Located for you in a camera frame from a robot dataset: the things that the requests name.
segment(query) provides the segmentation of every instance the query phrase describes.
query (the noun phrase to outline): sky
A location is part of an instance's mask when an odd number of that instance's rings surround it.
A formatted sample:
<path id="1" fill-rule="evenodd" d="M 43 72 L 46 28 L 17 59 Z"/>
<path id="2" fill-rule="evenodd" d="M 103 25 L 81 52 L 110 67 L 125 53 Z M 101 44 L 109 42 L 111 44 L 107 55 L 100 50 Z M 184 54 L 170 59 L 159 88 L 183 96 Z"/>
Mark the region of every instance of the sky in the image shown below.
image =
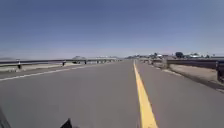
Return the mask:
<path id="1" fill-rule="evenodd" d="M 224 55 L 223 0 L 1 0 L 0 57 Z"/>

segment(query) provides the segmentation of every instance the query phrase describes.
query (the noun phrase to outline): metal guardrail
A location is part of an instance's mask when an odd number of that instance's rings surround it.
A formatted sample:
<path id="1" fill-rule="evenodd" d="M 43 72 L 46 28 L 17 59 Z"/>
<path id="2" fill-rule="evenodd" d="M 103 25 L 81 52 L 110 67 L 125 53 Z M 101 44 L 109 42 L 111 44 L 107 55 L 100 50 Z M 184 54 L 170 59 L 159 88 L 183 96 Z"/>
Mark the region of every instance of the metal guardrail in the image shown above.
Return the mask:
<path id="1" fill-rule="evenodd" d="M 217 71 L 217 79 L 224 83 L 224 60 L 218 59 L 173 59 L 173 60 L 165 60 L 165 59 L 144 59 L 141 60 L 143 62 L 150 62 L 153 63 L 166 63 L 166 67 L 169 67 L 170 64 L 177 64 L 177 65 L 185 65 L 185 66 L 195 66 L 201 68 L 209 68 L 215 69 Z"/>
<path id="2" fill-rule="evenodd" d="M 96 63 L 105 63 L 112 61 L 120 61 L 119 59 L 58 59 L 58 60 L 16 60 L 16 61 L 0 61 L 0 67 L 10 67 L 17 66 L 18 69 L 22 69 L 22 66 L 25 65 L 38 65 L 38 64 L 62 64 L 64 66 L 67 62 L 80 63 L 84 62 L 96 62 Z"/>

